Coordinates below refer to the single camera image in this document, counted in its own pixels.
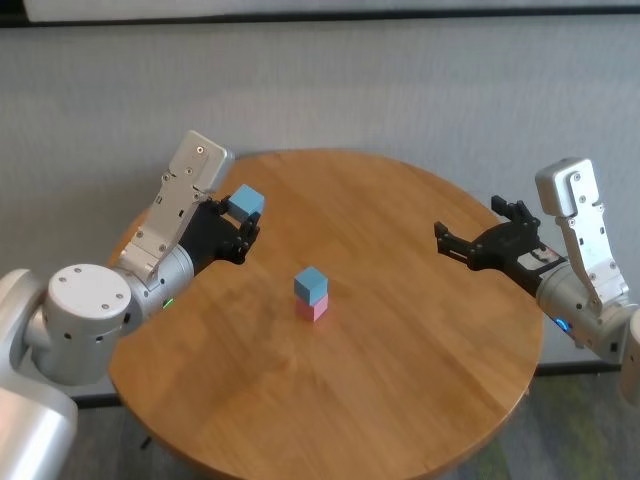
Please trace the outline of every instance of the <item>white wall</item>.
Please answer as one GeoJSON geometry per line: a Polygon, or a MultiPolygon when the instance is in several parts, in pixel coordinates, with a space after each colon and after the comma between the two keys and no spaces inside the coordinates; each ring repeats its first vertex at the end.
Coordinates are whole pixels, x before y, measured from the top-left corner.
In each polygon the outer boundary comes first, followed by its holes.
{"type": "MultiPolygon", "coordinates": [[[[535,214],[536,170],[589,156],[640,288],[639,38],[640,17],[2,30],[0,271],[105,260],[195,128],[380,152],[535,214]]],[[[543,361],[579,355],[548,332],[543,361]]]]}

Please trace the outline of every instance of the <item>round wooden table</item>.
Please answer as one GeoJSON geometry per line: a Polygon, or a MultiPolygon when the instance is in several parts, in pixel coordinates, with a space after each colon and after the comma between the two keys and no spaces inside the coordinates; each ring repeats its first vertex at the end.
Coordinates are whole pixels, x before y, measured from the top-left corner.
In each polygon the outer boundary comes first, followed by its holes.
{"type": "Polygon", "coordinates": [[[151,435],[252,480],[429,477],[484,445],[531,381],[542,314],[501,273],[438,255],[433,223],[471,239],[494,215],[356,152],[240,159],[217,197],[242,183],[266,197],[246,263],[212,264],[115,354],[114,385],[151,435]],[[308,265],[329,277],[315,324],[294,312],[308,265]]]}

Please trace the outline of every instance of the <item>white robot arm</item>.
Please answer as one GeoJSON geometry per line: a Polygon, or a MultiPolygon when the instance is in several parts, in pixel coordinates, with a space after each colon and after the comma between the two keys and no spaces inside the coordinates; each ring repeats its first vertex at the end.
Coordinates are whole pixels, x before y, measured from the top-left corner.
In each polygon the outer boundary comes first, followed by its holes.
{"type": "Polygon", "coordinates": [[[28,270],[0,280],[0,479],[57,478],[75,436],[75,403],[18,372],[28,352],[52,382],[96,382],[118,338],[170,304],[202,269],[215,260],[244,262],[260,214],[235,219],[236,227],[223,217],[229,198],[210,197],[232,163],[224,148],[188,132],[112,269],[73,265],[47,286],[28,270]]]}
{"type": "Polygon", "coordinates": [[[508,222],[472,242],[436,222],[438,252],[471,270],[508,275],[576,344],[607,362],[621,362],[621,393],[640,407],[640,313],[611,254],[591,161],[561,160],[539,171],[536,185],[544,212],[562,229],[568,261],[540,241],[540,221],[523,202],[508,204],[498,196],[492,209],[508,222]]]}

